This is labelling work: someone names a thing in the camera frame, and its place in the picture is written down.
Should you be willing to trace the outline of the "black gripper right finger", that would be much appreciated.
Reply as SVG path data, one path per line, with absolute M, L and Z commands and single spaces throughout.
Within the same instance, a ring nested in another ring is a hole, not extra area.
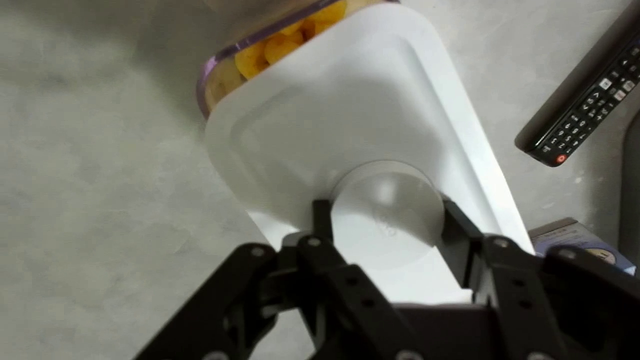
M 461 288 L 470 286 L 473 244 L 480 243 L 481 239 L 483 235 L 463 214 L 463 210 L 453 201 L 446 198 L 443 231 L 441 231 L 441 243 L 438 250 Z

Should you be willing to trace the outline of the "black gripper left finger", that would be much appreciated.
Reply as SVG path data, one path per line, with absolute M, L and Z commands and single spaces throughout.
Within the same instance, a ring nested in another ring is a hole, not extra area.
M 311 202 L 311 235 L 320 240 L 331 240 L 331 219 L 329 219 L 331 202 L 329 201 L 314 201 Z

